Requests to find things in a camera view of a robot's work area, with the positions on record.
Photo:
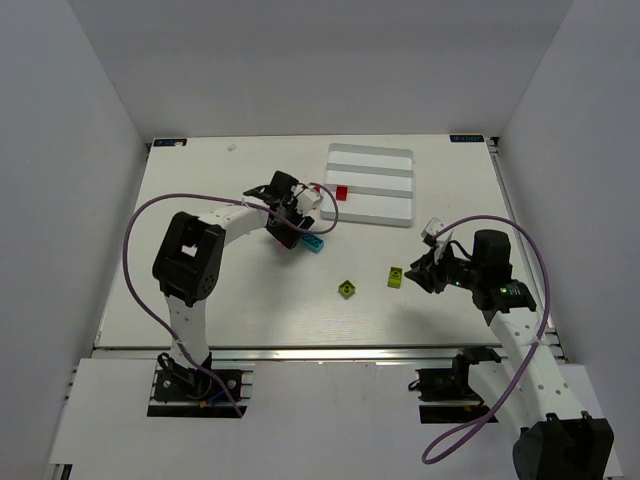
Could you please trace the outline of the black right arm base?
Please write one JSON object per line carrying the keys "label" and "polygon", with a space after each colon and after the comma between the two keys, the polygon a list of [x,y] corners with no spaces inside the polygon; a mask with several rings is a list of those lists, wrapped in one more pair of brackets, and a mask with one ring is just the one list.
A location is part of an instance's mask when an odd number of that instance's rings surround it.
{"label": "black right arm base", "polygon": [[426,368],[417,371],[418,378],[408,384],[410,392],[417,392],[424,402],[479,400],[468,383],[471,365],[483,362],[500,363],[501,357],[489,347],[460,349],[447,368]]}

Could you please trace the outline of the red lego brick small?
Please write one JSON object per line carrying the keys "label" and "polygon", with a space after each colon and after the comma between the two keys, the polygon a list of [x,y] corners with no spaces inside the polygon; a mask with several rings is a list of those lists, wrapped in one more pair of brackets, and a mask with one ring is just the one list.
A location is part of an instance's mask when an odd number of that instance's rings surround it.
{"label": "red lego brick small", "polygon": [[345,201],[348,195],[348,188],[346,186],[338,185],[336,187],[335,198],[338,201]]}

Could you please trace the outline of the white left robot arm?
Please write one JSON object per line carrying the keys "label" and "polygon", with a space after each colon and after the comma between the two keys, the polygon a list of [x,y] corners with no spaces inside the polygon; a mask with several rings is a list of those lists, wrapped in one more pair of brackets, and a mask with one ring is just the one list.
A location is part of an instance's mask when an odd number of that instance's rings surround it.
{"label": "white left robot arm", "polygon": [[218,281],[224,248],[266,229],[292,249],[313,225],[310,212],[321,201],[317,190],[277,171],[268,185],[246,191],[237,205],[209,214],[173,216],[152,267],[169,308],[170,327],[178,336],[170,351],[173,362],[191,368],[210,359],[205,305]]}

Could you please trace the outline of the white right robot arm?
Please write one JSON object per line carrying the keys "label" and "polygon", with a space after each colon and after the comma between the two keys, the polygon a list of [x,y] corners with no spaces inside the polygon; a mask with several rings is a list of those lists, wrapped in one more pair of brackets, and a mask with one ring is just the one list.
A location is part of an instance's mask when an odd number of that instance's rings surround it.
{"label": "white right robot arm", "polygon": [[463,349],[452,364],[452,386],[490,404],[489,416],[511,431],[518,478],[604,478],[613,430],[576,396],[539,332],[536,303],[512,275],[508,235],[479,230],[471,255],[457,257],[442,226],[423,231],[430,250],[405,276],[429,293],[447,286],[470,291],[508,359],[503,365],[488,347]]}

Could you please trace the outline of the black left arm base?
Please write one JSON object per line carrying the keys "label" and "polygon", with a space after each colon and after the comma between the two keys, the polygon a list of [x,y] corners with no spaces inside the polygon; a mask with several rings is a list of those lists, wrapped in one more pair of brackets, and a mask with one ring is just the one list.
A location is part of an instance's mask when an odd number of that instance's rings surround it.
{"label": "black left arm base", "polygon": [[[241,399],[243,376],[238,369],[214,369],[234,401]],[[183,367],[161,353],[157,358],[152,398],[159,402],[215,402],[228,400],[220,384],[209,375],[192,367]]]}

